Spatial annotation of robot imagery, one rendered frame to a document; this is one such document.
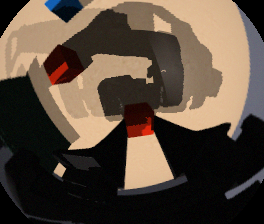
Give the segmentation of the blue cube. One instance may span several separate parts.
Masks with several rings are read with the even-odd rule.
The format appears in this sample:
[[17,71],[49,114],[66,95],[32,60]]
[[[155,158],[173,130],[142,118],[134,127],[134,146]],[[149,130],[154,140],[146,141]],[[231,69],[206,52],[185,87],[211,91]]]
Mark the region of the blue cube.
[[48,10],[54,12],[65,23],[69,23],[68,20],[79,14],[79,11],[83,8],[80,0],[46,0],[46,2]]

